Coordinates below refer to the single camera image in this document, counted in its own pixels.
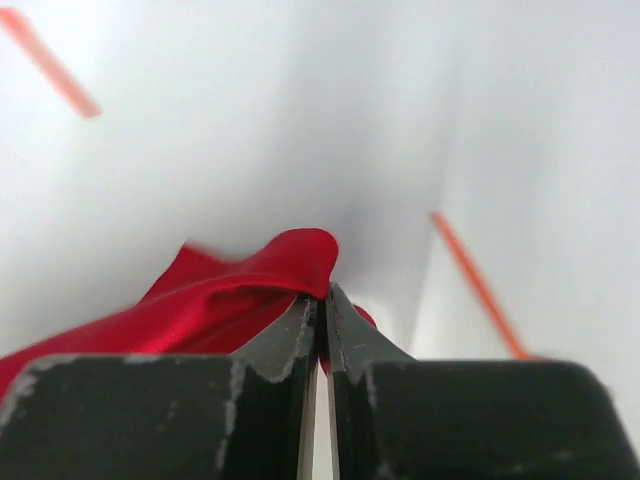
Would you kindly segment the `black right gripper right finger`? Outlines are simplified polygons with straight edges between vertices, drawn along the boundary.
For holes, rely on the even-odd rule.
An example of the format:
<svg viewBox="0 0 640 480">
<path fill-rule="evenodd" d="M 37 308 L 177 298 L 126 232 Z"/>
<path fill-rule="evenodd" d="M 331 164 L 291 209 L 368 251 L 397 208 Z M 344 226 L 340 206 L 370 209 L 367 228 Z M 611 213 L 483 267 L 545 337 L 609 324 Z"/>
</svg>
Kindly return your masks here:
<svg viewBox="0 0 640 480">
<path fill-rule="evenodd" d="M 610 395 L 567 361 L 419 361 L 325 300 L 338 479 L 635 479 Z"/>
</svg>

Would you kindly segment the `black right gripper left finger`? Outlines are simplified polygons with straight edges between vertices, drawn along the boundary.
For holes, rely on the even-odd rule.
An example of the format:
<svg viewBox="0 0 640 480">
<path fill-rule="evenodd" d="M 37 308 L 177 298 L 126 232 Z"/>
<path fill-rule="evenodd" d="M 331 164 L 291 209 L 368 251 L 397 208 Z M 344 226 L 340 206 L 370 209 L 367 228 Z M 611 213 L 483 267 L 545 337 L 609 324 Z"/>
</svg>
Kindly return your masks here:
<svg viewBox="0 0 640 480">
<path fill-rule="evenodd" d="M 308 479 L 315 300 L 229 355 L 55 355 L 1 408 L 5 479 Z"/>
</svg>

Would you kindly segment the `red cloth napkin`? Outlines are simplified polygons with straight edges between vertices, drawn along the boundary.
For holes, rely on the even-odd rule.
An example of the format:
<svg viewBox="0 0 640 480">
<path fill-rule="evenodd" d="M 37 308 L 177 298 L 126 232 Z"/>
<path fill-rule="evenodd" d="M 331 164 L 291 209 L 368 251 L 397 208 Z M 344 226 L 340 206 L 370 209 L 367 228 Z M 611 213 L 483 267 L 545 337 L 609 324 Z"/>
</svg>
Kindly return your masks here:
<svg viewBox="0 0 640 480">
<path fill-rule="evenodd" d="M 284 231 L 240 260 L 185 244 L 132 307 L 2 358 L 1 390 L 46 355 L 229 354 L 298 295 L 324 299 L 338 255 L 336 239 L 318 228 Z"/>
</svg>

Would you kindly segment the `orange plastic spoon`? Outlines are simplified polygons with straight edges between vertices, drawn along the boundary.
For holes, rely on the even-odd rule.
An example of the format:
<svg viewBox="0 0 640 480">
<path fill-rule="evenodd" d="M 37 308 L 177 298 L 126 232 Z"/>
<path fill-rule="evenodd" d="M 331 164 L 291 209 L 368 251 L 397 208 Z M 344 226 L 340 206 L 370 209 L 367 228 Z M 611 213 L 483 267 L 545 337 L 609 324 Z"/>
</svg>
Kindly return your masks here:
<svg viewBox="0 0 640 480">
<path fill-rule="evenodd" d="M 446 216 L 442 212 L 434 211 L 429 214 L 429 218 L 506 350 L 519 361 L 541 360 L 541 357 L 532 354 L 519 338 L 490 285 Z"/>
</svg>

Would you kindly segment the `orange plastic knife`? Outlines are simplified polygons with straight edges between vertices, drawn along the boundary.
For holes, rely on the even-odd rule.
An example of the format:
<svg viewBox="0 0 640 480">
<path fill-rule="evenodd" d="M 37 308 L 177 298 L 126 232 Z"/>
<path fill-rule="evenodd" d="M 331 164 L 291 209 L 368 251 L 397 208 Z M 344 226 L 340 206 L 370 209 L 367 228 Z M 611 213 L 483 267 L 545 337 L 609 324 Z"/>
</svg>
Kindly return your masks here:
<svg viewBox="0 0 640 480">
<path fill-rule="evenodd" d="M 98 103 L 51 51 L 20 10 L 2 7 L 1 29 L 79 115 L 94 118 L 101 114 Z"/>
</svg>

